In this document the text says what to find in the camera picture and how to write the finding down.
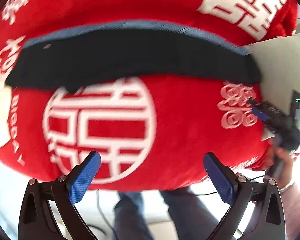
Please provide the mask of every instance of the jeans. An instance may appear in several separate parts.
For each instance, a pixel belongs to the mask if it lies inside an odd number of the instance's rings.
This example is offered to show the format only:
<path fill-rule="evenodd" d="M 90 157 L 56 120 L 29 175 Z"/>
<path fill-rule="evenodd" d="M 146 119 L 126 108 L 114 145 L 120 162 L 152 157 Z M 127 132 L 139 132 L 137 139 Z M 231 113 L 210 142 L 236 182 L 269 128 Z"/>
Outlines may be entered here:
<path fill-rule="evenodd" d="M 218 220 L 197 196 L 192 195 L 189 187 L 160 193 L 169 206 L 179 240 L 206 240 L 218 225 Z M 153 240 L 143 218 L 141 193 L 119 192 L 119 197 L 114 208 L 114 230 L 119 240 Z"/>

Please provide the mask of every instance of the silver screw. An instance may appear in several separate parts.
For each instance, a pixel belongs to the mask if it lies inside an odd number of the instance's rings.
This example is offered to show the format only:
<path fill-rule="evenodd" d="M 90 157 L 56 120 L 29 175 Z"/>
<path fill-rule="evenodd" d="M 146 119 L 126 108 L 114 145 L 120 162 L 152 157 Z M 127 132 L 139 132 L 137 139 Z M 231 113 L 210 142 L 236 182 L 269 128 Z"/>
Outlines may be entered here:
<path fill-rule="evenodd" d="M 33 185 L 35 183 L 35 179 L 29 180 L 29 185 Z"/>
<path fill-rule="evenodd" d="M 60 175 L 59 177 L 58 177 L 58 181 L 60 181 L 60 182 L 63 182 L 63 181 L 65 181 L 66 180 L 66 175 Z"/>
<path fill-rule="evenodd" d="M 247 181 L 247 178 L 245 176 L 239 176 L 238 177 L 238 180 L 242 183 L 246 182 Z"/>
<path fill-rule="evenodd" d="M 269 180 L 269 184 L 271 185 L 271 186 L 274 186 L 276 183 L 275 183 L 275 180 L 274 179 L 270 179 Z"/>

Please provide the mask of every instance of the person's arm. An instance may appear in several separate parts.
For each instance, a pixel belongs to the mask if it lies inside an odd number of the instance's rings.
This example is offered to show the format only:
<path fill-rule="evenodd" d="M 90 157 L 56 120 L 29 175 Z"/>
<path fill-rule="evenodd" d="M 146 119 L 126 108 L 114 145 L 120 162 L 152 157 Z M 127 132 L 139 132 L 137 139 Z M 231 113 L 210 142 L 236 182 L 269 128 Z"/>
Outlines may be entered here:
<path fill-rule="evenodd" d="M 264 168 L 273 164 L 273 154 L 274 152 L 272 151 L 266 157 Z M 285 162 L 282 176 L 276 181 L 281 192 L 286 234 L 289 240 L 294 240 L 300 232 L 300 189 L 296 183 L 291 183 L 292 167 L 295 160 L 289 156 L 288 151 L 282 148 L 276 148 L 275 154 Z"/>

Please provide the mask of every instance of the person's hand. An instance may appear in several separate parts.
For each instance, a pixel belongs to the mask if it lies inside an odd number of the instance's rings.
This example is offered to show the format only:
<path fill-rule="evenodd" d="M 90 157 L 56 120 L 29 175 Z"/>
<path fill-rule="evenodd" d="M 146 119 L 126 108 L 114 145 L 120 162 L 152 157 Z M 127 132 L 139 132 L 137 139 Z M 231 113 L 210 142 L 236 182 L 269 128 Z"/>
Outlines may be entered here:
<path fill-rule="evenodd" d="M 262 165 L 262 170 L 267 170 L 274 164 L 274 154 L 276 154 L 281 160 L 284 161 L 285 166 L 281 177 L 279 179 L 275 179 L 278 185 L 278 188 L 281 189 L 286 186 L 292 180 L 292 167 L 295 159 L 290 157 L 290 153 L 280 147 L 274 148 L 270 147 L 267 151 L 267 156 L 265 162 Z"/>

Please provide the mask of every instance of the circular white emblem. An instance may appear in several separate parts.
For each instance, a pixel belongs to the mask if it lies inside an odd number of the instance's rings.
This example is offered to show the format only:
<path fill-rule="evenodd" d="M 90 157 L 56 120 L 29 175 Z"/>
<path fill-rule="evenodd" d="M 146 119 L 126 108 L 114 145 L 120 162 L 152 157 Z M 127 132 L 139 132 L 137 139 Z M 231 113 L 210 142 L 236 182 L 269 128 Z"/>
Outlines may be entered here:
<path fill-rule="evenodd" d="M 92 183 L 123 179 L 145 160 L 156 131 L 152 97 L 139 78 L 92 85 L 70 95 L 58 89 L 43 115 L 43 133 L 51 161 L 64 174 L 90 151 L 101 155 Z"/>

